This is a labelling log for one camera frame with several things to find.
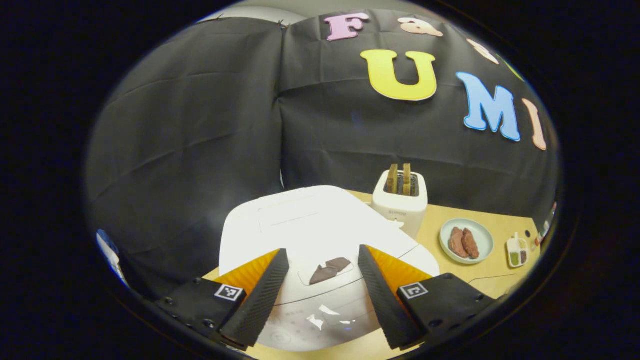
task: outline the light blue plate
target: light blue plate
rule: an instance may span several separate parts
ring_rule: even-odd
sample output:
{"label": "light blue plate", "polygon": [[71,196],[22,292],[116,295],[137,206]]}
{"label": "light blue plate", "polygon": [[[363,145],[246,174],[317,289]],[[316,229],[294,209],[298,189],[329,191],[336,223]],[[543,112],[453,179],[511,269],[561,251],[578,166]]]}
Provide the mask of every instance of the light blue plate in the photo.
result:
{"label": "light blue plate", "polygon": [[[474,235],[474,240],[478,245],[478,252],[480,253],[479,258],[463,259],[454,254],[453,251],[449,250],[449,238],[451,238],[451,231],[454,227],[458,227],[462,231],[464,231],[465,228],[471,230]],[[449,255],[450,258],[459,263],[477,264],[480,261],[486,259],[493,252],[493,236],[491,236],[489,230],[473,220],[469,220],[466,218],[455,218],[447,221],[440,229],[440,246],[442,246],[442,250],[444,250],[444,252]]]}

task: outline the table surface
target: table surface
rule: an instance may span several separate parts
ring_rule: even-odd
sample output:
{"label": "table surface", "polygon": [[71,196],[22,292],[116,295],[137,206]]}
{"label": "table surface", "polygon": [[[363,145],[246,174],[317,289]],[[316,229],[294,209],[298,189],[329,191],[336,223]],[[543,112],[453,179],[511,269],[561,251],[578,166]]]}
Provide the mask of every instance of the table surface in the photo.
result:
{"label": "table surface", "polygon": [[[371,194],[349,191],[363,202],[371,202]],[[453,218],[467,218],[476,221],[489,230],[493,236],[495,246],[493,252],[484,261],[473,265],[465,265],[451,259],[440,246],[440,228]],[[519,268],[510,268],[508,265],[506,242],[518,232],[521,238],[532,245],[538,230],[531,218],[512,217],[509,215],[497,215],[478,211],[447,208],[445,206],[428,205],[422,226],[416,241],[427,248],[440,265],[440,273],[454,274],[460,279],[494,299],[507,293],[511,287],[522,280],[537,262],[540,256],[540,248],[533,247],[530,252],[530,260]],[[203,278],[215,280],[219,269],[213,270]],[[282,359],[282,360],[320,360],[320,359],[390,359],[409,352],[391,350],[387,345],[382,329],[378,329],[366,336],[344,343],[335,347],[313,352],[286,352],[256,344],[247,349],[246,354],[256,359]]]}

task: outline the steak piece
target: steak piece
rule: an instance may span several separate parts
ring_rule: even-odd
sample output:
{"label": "steak piece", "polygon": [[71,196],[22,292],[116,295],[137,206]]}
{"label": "steak piece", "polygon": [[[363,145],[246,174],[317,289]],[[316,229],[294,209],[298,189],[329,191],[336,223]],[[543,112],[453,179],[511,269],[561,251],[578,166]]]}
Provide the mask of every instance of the steak piece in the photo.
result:
{"label": "steak piece", "polygon": [[464,246],[462,246],[462,236],[462,230],[454,227],[451,231],[451,237],[449,238],[449,250],[453,251],[454,254],[461,258],[467,259],[469,254],[467,254]]}
{"label": "steak piece", "polygon": [[467,228],[462,232],[462,246],[465,248],[467,254],[472,259],[477,259],[480,257],[480,252],[478,251],[478,245],[474,240],[474,235]]}

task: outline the blue letter m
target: blue letter m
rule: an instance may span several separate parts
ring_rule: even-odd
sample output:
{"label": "blue letter m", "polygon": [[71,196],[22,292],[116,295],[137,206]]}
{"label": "blue letter m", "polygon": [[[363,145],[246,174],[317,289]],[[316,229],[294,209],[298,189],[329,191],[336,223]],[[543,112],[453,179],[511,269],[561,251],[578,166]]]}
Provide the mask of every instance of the blue letter m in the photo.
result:
{"label": "blue letter m", "polygon": [[520,141],[516,111],[513,107],[513,95],[509,90],[496,86],[495,97],[491,97],[489,91],[477,77],[466,72],[457,72],[458,79],[464,82],[469,99],[469,115],[465,117],[465,125],[476,130],[485,130],[486,122],[482,118],[482,111],[489,121],[491,131],[498,131],[500,121],[502,135],[515,142]]}

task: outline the black fabric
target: black fabric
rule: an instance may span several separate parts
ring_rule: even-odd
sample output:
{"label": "black fabric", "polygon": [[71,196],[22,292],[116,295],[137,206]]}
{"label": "black fabric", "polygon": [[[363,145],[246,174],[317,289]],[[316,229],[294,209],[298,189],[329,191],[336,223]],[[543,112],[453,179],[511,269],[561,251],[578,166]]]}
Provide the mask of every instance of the black fabric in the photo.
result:
{"label": "black fabric", "polygon": [[[359,35],[334,42],[326,40],[329,15],[287,29],[246,18],[195,24],[115,89],[88,149],[88,211],[92,229],[124,250],[153,297],[214,270],[229,212],[282,191],[281,170],[286,190],[330,184],[371,193],[391,163],[411,163],[430,204],[531,217],[541,228],[559,144],[536,94],[448,24],[362,12],[371,19]],[[444,36],[407,33],[400,17],[428,20]],[[436,94],[406,102],[377,93],[360,57],[370,49],[397,52],[406,84],[418,78],[405,52],[432,54]],[[465,127],[467,91],[456,72],[514,95],[520,142]],[[522,98],[540,111],[547,151],[531,141]]]}

